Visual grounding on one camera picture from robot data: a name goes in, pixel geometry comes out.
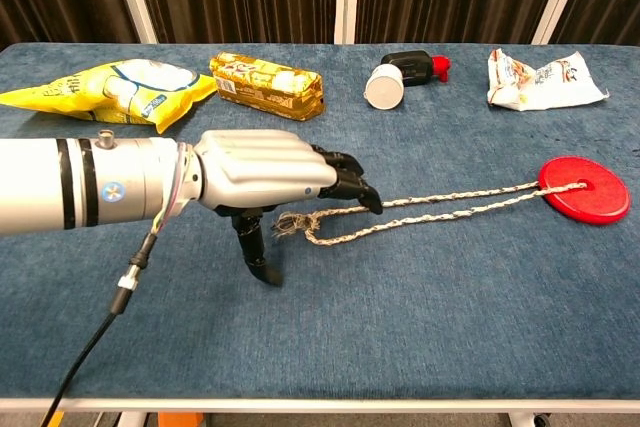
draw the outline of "table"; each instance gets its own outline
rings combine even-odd
[[[314,70],[326,112],[300,123],[221,100],[164,135],[281,128],[353,154],[384,199],[511,186],[545,161],[581,155],[640,193],[639,51],[598,45],[502,46],[533,67],[576,50],[610,99],[514,112],[489,106],[487,58],[499,46],[22,44],[0,54],[0,91],[100,63],[150,58],[207,73],[221,50]],[[363,99],[386,53],[451,58],[450,81],[408,88],[378,111]],[[0,108],[4,138],[156,135]],[[492,199],[325,221],[322,235]],[[314,200],[310,212],[346,201]],[[190,205],[163,231],[125,315],[80,370],[67,410],[640,412],[640,211],[595,227],[543,199],[470,219],[314,246],[266,235],[277,289],[244,266],[228,219]],[[48,406],[102,320],[148,222],[0,239],[0,409]]]

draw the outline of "packaged bread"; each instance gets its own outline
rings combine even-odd
[[[322,76],[315,72],[228,52],[209,67],[223,99],[295,120],[324,112]]]

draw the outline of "red plastic lid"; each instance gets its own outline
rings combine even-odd
[[[541,189],[584,182],[586,189],[547,194],[545,199],[558,211],[588,224],[611,224],[631,208],[631,194],[616,174],[583,157],[558,157],[540,170]]]

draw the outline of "rope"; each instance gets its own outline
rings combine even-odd
[[[519,192],[521,190],[533,189],[539,187],[538,182],[529,182],[528,184],[515,185],[513,187],[503,187],[500,189],[490,190],[476,190],[473,192],[453,192],[451,194],[438,194],[430,195],[428,197],[408,197],[406,199],[390,200],[382,203],[384,208],[389,207],[403,207],[411,204],[430,204],[435,202],[443,202],[447,200],[459,200],[470,199],[473,197],[488,197],[492,195],[501,195],[512,192]],[[403,219],[396,219],[386,224],[378,224],[366,229],[358,230],[352,234],[341,235],[339,237],[333,237],[328,239],[319,239],[316,237],[315,232],[320,229],[320,219],[323,217],[330,217],[333,215],[349,215],[357,214],[360,212],[368,212],[366,207],[347,207],[343,209],[326,209],[312,212],[310,214],[299,214],[296,212],[284,212],[278,217],[277,222],[273,226],[273,230],[276,231],[276,236],[281,237],[284,235],[295,234],[298,230],[304,230],[304,235],[309,242],[316,245],[335,245],[344,242],[351,242],[352,240],[359,239],[366,235],[373,234],[375,232],[382,232],[384,230],[394,229],[396,227],[402,227],[403,225],[420,224],[424,222],[438,222],[442,220],[456,220],[464,217],[471,217],[474,214],[482,212],[488,212],[490,210],[499,209],[502,207],[508,207],[523,200],[530,200],[536,197],[541,197],[548,194],[557,194],[560,192],[567,192],[569,190],[584,189],[587,187],[585,183],[574,182],[571,184],[563,185],[560,187],[550,187],[548,189],[536,190],[529,194],[520,195],[519,197],[512,197],[502,202],[495,202],[493,204],[471,207],[467,210],[456,210],[449,214],[431,215],[426,214],[420,217],[405,217]]]

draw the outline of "robotic hand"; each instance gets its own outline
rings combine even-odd
[[[357,199],[376,214],[378,193],[350,155],[280,130],[207,131],[195,146],[171,139],[0,139],[0,235],[149,219],[191,200],[231,217],[244,261],[282,284],[264,258],[260,219],[288,202]]]

